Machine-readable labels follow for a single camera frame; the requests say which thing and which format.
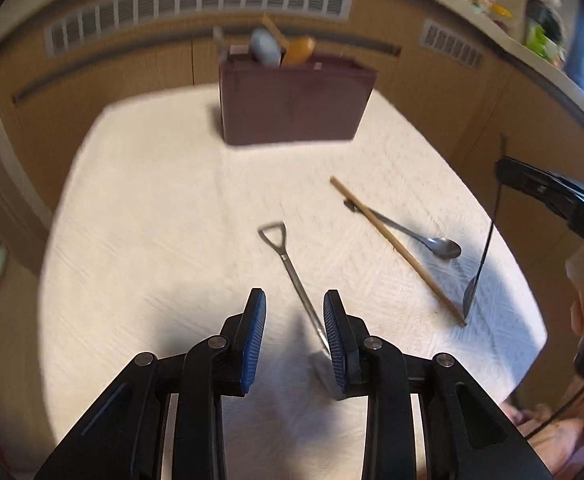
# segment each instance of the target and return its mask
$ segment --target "wooden stick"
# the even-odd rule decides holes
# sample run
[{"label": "wooden stick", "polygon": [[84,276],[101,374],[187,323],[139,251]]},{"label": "wooden stick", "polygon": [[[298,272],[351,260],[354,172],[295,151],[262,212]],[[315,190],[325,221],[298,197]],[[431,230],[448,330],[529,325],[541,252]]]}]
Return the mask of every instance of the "wooden stick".
[{"label": "wooden stick", "polygon": [[423,278],[423,281],[427,283],[427,286],[431,288],[432,292],[434,292],[434,294],[438,296],[438,299],[441,300],[441,303],[443,303],[447,310],[453,314],[458,324],[460,326],[466,326],[467,323],[462,318],[462,315],[460,314],[460,311],[456,305],[452,303],[452,301],[445,295],[443,290],[441,290],[441,288],[438,286],[438,283],[434,281],[434,278],[432,278],[430,273],[427,272],[427,270],[425,270],[424,267],[419,264],[416,258],[412,256],[411,253],[409,253],[403,244],[398,241],[392,233],[390,233],[389,229],[387,229],[387,227],[385,227],[381,221],[373,215],[367,206],[358,200],[358,198],[347,189],[347,187],[343,186],[343,184],[335,176],[331,177],[329,182],[332,186],[338,189],[345,198],[350,199],[360,209],[361,213],[363,213],[365,217],[374,225],[374,227],[376,227],[379,233],[387,238],[387,241],[392,244],[394,249],[396,249],[399,254],[408,261],[408,264],[411,265],[416,272],[418,272],[419,276]]},{"label": "wooden stick", "polygon": [[267,14],[263,14],[261,23],[265,25],[267,30],[269,30],[270,34],[276,38],[280,46],[282,46],[285,50],[290,48],[290,42],[283,35],[283,32],[278,30],[278,27],[274,24],[274,22],[269,18]]}]

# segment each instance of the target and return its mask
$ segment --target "blue object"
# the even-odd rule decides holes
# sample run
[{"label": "blue object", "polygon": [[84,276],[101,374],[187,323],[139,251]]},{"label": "blue object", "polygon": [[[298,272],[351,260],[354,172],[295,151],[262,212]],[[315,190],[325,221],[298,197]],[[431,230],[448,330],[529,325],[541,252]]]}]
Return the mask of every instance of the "blue object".
[{"label": "blue object", "polygon": [[281,47],[276,38],[264,28],[256,28],[252,32],[249,49],[259,63],[265,66],[281,64]]},{"label": "blue object", "polygon": [[249,333],[243,349],[243,371],[241,374],[241,388],[247,394],[249,387],[256,377],[256,366],[261,352],[261,341],[265,329],[265,293],[261,290],[257,298],[254,315],[249,325]]},{"label": "blue object", "polygon": [[325,332],[328,336],[329,354],[331,354],[332,367],[334,368],[334,378],[341,392],[345,392],[345,352],[343,351],[343,342],[337,327],[334,307],[328,294],[323,298],[323,320],[325,322]]}]

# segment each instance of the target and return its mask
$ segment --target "white table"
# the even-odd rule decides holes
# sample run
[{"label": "white table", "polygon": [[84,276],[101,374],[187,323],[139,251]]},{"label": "white table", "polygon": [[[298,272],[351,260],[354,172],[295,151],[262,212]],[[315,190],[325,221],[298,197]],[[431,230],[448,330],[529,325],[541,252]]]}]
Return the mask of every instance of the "white table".
[{"label": "white table", "polygon": [[360,478],[366,402],[331,401],[313,373],[307,356],[319,340],[279,257],[256,232],[278,220],[319,311],[336,288],[372,334],[408,354],[449,352],[504,400],[546,332],[502,237],[494,233],[460,328],[329,185],[336,175],[390,218],[458,241],[460,258],[441,262],[397,234],[460,301],[489,218],[421,134],[374,92],[353,142],[231,148],[217,130],[218,104],[215,86],[118,103],[75,158],[40,289],[40,364],[55,438],[135,354],[187,351],[218,333],[259,286],[267,321],[257,378],[245,399],[223,405],[229,478]]}]

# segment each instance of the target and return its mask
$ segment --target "orange object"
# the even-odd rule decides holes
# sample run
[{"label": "orange object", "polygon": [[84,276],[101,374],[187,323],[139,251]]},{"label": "orange object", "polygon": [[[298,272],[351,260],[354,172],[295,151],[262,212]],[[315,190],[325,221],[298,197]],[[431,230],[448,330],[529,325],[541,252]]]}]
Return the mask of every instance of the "orange object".
[{"label": "orange object", "polygon": [[315,46],[316,41],[310,36],[304,36],[298,40],[292,41],[288,49],[285,51],[281,66],[289,66],[306,62],[314,52]]},{"label": "orange object", "polygon": [[512,13],[509,10],[505,9],[505,7],[501,7],[500,5],[492,5],[492,10],[497,13],[499,16],[503,16],[503,18],[512,18]]}]

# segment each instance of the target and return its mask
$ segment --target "green object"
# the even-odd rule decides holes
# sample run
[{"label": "green object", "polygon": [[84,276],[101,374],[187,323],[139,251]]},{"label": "green object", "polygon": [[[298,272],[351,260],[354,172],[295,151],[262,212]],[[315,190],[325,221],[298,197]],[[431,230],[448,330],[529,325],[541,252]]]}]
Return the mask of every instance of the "green object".
[{"label": "green object", "polygon": [[536,56],[540,56],[543,59],[549,61],[550,58],[547,55],[547,50],[545,49],[546,43],[547,36],[545,35],[544,29],[540,25],[534,25],[534,27],[530,30],[530,34],[525,46],[534,54],[536,54]]}]

